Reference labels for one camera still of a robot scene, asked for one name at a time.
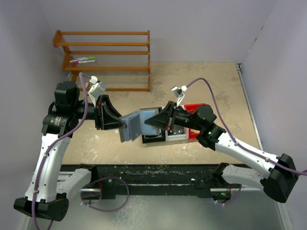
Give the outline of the black plastic bin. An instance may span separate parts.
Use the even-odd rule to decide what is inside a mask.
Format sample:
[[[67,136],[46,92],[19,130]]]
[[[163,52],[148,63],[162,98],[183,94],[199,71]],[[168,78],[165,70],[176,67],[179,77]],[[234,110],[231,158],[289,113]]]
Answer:
[[[142,132],[142,143],[157,143],[166,141],[165,131],[157,129],[144,123],[145,120],[158,114],[162,107],[142,108],[140,109],[140,125]]]

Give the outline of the grey card holder wallet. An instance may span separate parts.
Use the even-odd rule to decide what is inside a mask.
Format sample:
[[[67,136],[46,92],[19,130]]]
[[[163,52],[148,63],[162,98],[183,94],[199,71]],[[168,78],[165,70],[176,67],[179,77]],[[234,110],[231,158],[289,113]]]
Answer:
[[[126,125],[119,129],[119,136],[121,143],[134,141],[141,135],[144,136],[158,136],[161,129],[155,128],[151,125],[145,124],[145,120],[158,114],[158,108],[141,109],[132,112],[128,115],[122,116],[119,119]]]

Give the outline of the white plastic bin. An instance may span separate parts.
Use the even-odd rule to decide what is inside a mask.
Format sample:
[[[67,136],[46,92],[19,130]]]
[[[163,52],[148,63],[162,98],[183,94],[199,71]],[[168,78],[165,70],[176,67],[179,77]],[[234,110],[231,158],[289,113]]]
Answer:
[[[188,129],[185,127],[173,127],[165,132],[166,141],[180,141],[188,139]]]

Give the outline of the red plastic bin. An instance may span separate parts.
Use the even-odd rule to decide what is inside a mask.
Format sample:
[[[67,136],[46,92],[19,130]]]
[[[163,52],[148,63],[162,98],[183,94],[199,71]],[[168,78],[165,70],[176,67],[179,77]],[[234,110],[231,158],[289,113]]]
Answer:
[[[185,104],[184,108],[188,112],[194,113],[200,105],[205,105],[205,103]],[[196,129],[188,128],[187,131],[188,131],[188,139],[194,139],[199,134],[199,131]]]

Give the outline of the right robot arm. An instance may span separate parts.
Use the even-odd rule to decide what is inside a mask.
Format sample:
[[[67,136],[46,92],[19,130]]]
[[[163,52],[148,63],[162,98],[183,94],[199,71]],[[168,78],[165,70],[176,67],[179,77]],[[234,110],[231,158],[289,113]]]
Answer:
[[[285,203],[299,175],[291,156],[276,156],[241,142],[215,123],[216,115],[208,104],[191,113],[169,101],[158,114],[146,119],[147,125],[170,130],[174,125],[198,130],[197,141],[205,148],[236,158],[246,168],[221,163],[215,173],[228,184],[261,189],[271,199]]]

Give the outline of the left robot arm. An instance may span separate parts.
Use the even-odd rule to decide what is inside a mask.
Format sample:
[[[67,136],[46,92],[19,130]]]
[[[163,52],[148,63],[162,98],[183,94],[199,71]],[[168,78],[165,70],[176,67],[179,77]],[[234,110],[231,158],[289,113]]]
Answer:
[[[70,200],[85,186],[99,184],[98,169],[94,165],[79,165],[63,181],[62,160],[73,133],[85,120],[93,120],[98,130],[125,127],[120,113],[103,92],[101,81],[93,83],[84,100],[79,100],[80,89],[72,81],[57,85],[55,100],[43,119],[39,159],[31,183],[24,197],[17,198],[14,209],[33,218],[62,221]]]

